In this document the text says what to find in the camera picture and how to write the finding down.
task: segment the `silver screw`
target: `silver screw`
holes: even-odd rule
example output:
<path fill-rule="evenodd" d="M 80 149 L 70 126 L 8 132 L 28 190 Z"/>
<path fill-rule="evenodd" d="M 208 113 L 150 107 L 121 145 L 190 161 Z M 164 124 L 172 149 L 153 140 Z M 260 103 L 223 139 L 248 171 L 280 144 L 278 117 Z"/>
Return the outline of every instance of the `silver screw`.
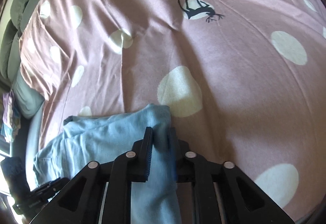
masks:
<path fill-rule="evenodd" d="M 91 161 L 89 164 L 88 164 L 88 167 L 91 168 L 91 169 L 94 169 L 97 167 L 97 162 L 95 161 Z"/>
<path fill-rule="evenodd" d="M 133 157 L 136 156 L 136 153 L 133 152 L 133 151 L 128 151 L 128 152 L 126 153 L 126 156 L 127 156 L 127 158 L 133 158 Z"/>
<path fill-rule="evenodd" d="M 234 168 L 234 166 L 235 166 L 234 163 L 231 162 L 231 161 L 226 161 L 224 163 L 224 167 L 227 168 L 227 169 L 232 169 L 232 168 Z"/>
<path fill-rule="evenodd" d="M 186 156 L 187 158 L 194 158 L 194 157 L 197 156 L 197 154 L 196 154 L 195 152 L 188 151 L 188 152 L 185 153 L 185 156 Z"/>

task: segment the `polka dot bedsheet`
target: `polka dot bedsheet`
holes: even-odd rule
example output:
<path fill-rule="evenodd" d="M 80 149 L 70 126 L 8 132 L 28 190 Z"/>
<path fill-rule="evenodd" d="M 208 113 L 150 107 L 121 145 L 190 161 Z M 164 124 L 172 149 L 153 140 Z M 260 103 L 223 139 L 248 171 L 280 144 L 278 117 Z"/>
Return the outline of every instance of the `polka dot bedsheet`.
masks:
<path fill-rule="evenodd" d="M 20 39 L 40 148 L 70 115 L 168 105 L 193 151 L 299 220 L 326 192 L 325 17 L 320 0 L 40 0 Z"/>

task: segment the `mattress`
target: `mattress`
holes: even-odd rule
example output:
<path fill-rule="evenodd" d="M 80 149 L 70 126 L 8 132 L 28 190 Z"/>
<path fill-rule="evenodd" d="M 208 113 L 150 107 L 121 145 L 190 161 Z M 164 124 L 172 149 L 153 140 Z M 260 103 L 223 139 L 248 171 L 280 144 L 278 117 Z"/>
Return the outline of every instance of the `mattress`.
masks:
<path fill-rule="evenodd" d="M 168 105 L 192 150 L 299 220 L 326 193 L 325 17 L 320 0 L 40 0 L 20 39 L 39 147 L 70 115 Z"/>

